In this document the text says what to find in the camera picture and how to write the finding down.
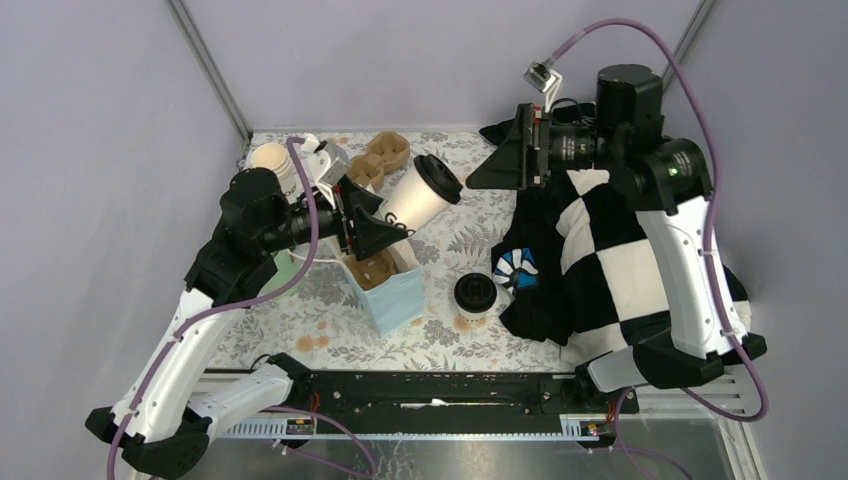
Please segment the white paper cup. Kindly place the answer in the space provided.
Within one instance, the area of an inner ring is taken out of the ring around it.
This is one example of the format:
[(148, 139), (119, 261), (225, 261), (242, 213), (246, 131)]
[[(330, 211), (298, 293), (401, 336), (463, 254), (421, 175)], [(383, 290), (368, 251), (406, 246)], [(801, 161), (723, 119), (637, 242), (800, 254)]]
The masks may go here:
[(491, 312), (491, 309), (476, 311), (476, 310), (467, 310), (461, 307), (457, 308), (459, 317), (468, 323), (478, 324), (483, 322)]
[(412, 236), (449, 206), (450, 203), (430, 187), (418, 170), (411, 167), (381, 204), (378, 215)]

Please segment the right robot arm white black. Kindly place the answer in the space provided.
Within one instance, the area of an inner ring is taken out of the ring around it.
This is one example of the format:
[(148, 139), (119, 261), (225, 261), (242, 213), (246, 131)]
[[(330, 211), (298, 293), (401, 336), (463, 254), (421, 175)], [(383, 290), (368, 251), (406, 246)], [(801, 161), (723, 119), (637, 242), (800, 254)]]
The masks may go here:
[(558, 172), (601, 169), (646, 233), (670, 325), (578, 368), (573, 396), (589, 412), (630, 386), (702, 386), (767, 350), (732, 305), (710, 217), (712, 170), (693, 141), (664, 135), (662, 90), (650, 68), (617, 64), (598, 73), (589, 124), (555, 125), (549, 106), (521, 104), (505, 140), (467, 180), (472, 189), (525, 190)]

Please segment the stack of white paper cups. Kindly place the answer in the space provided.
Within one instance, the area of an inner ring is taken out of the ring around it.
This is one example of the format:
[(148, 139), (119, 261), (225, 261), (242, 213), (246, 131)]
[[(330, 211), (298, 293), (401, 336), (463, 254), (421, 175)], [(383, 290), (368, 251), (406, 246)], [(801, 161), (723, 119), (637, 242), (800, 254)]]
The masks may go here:
[(248, 155), (246, 164), (248, 168), (265, 168), (274, 172), (286, 199), (296, 199), (300, 184), (294, 164), (283, 145), (269, 142), (258, 146)]

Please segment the light blue paper bag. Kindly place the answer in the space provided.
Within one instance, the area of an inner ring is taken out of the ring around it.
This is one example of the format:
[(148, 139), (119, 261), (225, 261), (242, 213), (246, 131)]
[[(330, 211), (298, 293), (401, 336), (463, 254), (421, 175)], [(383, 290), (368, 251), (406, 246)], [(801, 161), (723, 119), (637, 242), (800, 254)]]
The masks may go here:
[(407, 239), (386, 248), (395, 260), (397, 273), (382, 285), (365, 291), (355, 281), (346, 260), (354, 256), (343, 247), (340, 207), (333, 207), (317, 188), (312, 189), (316, 202), (319, 239), (330, 242), (332, 258), (314, 257), (312, 262), (339, 266), (351, 285), (364, 311), (371, 318), (379, 336), (384, 338), (423, 315), (423, 273)]

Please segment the black cup lid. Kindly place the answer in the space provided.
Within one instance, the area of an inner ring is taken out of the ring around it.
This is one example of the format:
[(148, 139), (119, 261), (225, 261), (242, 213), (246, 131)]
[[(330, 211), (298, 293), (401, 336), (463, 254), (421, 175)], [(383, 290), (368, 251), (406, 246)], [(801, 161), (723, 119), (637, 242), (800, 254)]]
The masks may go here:
[(497, 300), (497, 286), (482, 273), (468, 273), (455, 283), (453, 297), (457, 306), (468, 313), (489, 311)]
[(452, 205), (460, 202), (463, 185), (440, 157), (418, 155), (413, 164), (421, 179), (441, 199)]

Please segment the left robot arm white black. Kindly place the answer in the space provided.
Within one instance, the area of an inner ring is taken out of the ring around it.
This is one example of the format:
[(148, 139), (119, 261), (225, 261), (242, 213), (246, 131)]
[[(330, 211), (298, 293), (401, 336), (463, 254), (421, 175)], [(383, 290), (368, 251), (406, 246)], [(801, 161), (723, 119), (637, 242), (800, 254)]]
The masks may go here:
[(109, 478), (118, 461), (159, 479), (180, 478), (244, 419), (269, 407), (296, 411), (307, 404), (308, 381), (275, 361), (210, 397), (196, 398), (193, 389), (237, 318), (270, 299), (264, 286), (277, 271), (277, 252), (338, 237), (366, 258), (407, 238), (403, 224), (381, 213), (379, 196), (348, 179), (331, 193), (330, 204), (307, 191), (292, 207), (272, 171), (253, 168), (233, 177), (212, 237), (190, 267), (144, 371), (120, 401), (86, 419), (87, 430), (109, 447)]

